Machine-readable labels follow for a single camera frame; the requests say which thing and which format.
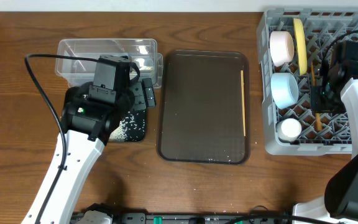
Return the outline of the wooden chopstick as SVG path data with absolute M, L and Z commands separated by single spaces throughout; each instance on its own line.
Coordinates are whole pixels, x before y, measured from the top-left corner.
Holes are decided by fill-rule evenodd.
M 245 93 L 244 93 L 244 70 L 241 70 L 241 103 L 242 103 L 242 125 L 243 134 L 246 137 L 246 107 L 245 107 Z
M 314 66 L 313 63 L 311 64 L 311 80 L 312 80 L 312 85 L 316 86 L 316 79 L 315 79 L 315 73 L 314 73 Z M 316 118 L 316 130 L 318 132 L 320 132 L 323 129 L 323 125 L 321 122 L 321 117 L 319 113 L 315 113 L 315 118 Z

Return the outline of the rice pile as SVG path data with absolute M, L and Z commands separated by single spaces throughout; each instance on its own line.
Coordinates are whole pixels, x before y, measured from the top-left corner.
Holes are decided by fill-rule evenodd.
M 111 133 L 109 142 L 139 142 L 144 139 L 145 132 L 145 111 L 128 112 L 120 121 L 119 127 Z

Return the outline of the light blue bowl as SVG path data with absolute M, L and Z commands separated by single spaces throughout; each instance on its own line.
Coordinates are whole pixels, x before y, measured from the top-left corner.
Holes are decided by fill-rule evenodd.
M 291 73 L 274 73 L 271 79 L 272 98 L 279 109 L 285 109 L 298 101 L 298 84 Z

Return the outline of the white cup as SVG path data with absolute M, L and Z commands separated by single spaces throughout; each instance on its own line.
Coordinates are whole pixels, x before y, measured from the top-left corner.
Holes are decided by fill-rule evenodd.
M 298 120 L 287 118 L 276 125 L 279 140 L 293 142 L 301 134 L 301 124 Z

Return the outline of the yellow plate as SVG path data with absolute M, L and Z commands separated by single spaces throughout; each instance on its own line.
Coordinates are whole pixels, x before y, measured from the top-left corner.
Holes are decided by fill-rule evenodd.
M 299 74 L 305 75 L 307 73 L 307 53 L 306 53 L 306 40 L 303 23 L 300 19 L 293 19 L 293 28 L 296 39 L 296 51 L 298 54 L 298 68 Z

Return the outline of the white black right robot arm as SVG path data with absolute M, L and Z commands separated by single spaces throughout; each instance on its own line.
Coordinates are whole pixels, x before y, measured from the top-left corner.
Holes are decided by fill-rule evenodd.
M 327 223 L 358 223 L 358 43 L 335 44 L 320 74 L 323 82 L 311 89 L 311 108 L 347 114 L 352 159 L 329 180 L 322 197 L 296 204 L 292 215 Z

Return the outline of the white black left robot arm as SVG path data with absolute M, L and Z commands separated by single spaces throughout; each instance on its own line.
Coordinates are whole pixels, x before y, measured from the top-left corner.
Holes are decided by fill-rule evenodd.
M 130 111 L 155 106 L 151 79 L 139 73 L 127 56 L 101 55 L 94 59 L 93 81 L 67 89 L 58 115 L 36 79 L 26 55 L 27 71 L 58 126 L 60 137 L 50 167 L 23 219 L 24 223 L 69 223 L 87 176 L 106 147 L 111 133 Z

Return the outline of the black food waste tray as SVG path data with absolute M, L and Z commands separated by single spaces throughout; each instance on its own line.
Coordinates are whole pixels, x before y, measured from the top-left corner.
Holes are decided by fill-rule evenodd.
M 88 94 L 85 91 L 80 91 L 78 86 L 67 89 L 65 93 L 64 104 L 73 100 L 75 97 L 88 99 Z M 119 127 L 115 129 L 110 137 L 109 142 L 139 142 L 145 137 L 147 129 L 146 110 L 129 111 L 122 117 Z

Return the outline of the clear plastic waste bin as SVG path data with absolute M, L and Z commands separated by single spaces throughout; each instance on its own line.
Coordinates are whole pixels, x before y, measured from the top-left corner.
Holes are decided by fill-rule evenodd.
M 57 54 L 69 57 L 98 59 L 101 55 L 128 57 L 140 70 L 140 78 L 151 78 L 155 89 L 162 86 L 163 55 L 157 52 L 154 39 L 63 39 Z M 69 87 L 93 81 L 96 64 L 84 60 L 58 58 L 55 73 Z

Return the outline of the grey dishwasher rack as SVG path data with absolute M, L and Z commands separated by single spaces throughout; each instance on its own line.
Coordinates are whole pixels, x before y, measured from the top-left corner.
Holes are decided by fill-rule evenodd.
M 265 135 L 265 150 L 273 155 L 322 156 L 325 154 L 350 154 L 352 152 L 351 129 L 347 114 L 321 114 L 323 128 L 316 129 L 314 113 L 310 108 L 313 84 L 320 84 L 317 75 L 313 80 L 310 73 L 300 75 L 298 59 L 275 67 L 270 56 L 269 40 L 273 31 L 294 33 L 293 20 L 302 21 L 305 31 L 308 71 L 319 73 L 323 58 L 330 58 L 325 50 L 340 35 L 348 33 L 348 40 L 358 42 L 358 9 L 312 9 L 271 8 L 264 12 L 256 34 L 258 60 L 261 66 L 264 99 L 262 117 Z M 299 89 L 298 101 L 285 109 L 276 106 L 272 98 L 271 77 L 275 72 L 293 75 Z M 302 131 L 293 143 L 278 138 L 277 123 L 294 118 L 301 124 Z

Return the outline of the dark brown serving tray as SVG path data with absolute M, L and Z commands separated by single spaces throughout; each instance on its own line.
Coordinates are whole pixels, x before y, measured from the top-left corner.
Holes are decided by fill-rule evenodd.
M 249 103 L 249 62 L 245 55 L 202 50 L 170 52 L 162 81 L 158 154 L 167 161 L 245 163 L 250 157 Z

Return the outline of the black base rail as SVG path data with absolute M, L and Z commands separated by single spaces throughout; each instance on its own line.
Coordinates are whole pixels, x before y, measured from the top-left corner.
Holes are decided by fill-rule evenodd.
M 243 215 L 210 214 L 153 214 L 144 211 L 114 212 L 105 204 L 93 204 L 86 211 L 74 213 L 69 224 L 278 224 L 278 223 L 324 223 L 323 220 L 277 214 L 274 212 L 252 212 Z

